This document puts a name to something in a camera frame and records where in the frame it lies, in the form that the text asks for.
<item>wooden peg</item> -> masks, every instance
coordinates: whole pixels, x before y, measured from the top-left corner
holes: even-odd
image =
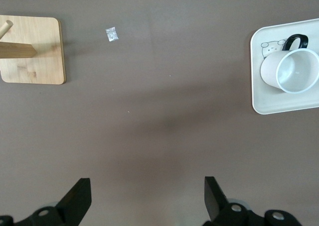
[[[0,39],[9,31],[13,26],[13,23],[10,20],[7,20],[0,28]]]
[[[35,55],[31,44],[0,42],[0,58],[32,58]]]

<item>metal bolt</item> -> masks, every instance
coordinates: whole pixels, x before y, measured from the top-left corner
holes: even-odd
[[[273,213],[273,217],[277,220],[284,220],[285,217],[283,216],[283,214],[281,214],[280,212],[274,212]]]
[[[42,210],[41,212],[39,212],[39,216],[45,216],[49,213],[49,210]]]
[[[233,211],[235,211],[235,212],[240,212],[240,211],[241,211],[241,207],[240,207],[239,205],[233,205],[233,206],[231,207],[231,209],[232,209]]]

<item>cartoon cat drawing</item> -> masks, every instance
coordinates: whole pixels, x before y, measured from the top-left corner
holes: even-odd
[[[264,56],[264,59],[271,53],[276,51],[283,50],[283,45],[285,44],[285,40],[279,40],[279,41],[271,41],[271,42],[265,42],[261,44],[262,54]]]

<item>wooden stand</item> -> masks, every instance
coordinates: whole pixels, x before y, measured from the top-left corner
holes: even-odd
[[[65,82],[61,26],[57,19],[0,15],[0,39],[0,73],[5,82]]]

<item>white tray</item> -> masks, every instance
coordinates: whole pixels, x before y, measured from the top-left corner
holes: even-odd
[[[306,35],[309,38],[307,48],[319,53],[319,18],[263,27],[257,30],[251,38],[252,102],[253,108],[259,114],[319,107],[319,82],[304,93],[289,94],[269,86],[260,75],[260,67],[264,57],[274,51],[281,51],[287,38],[296,33]],[[297,41],[295,42],[291,47],[292,50],[298,45]]]

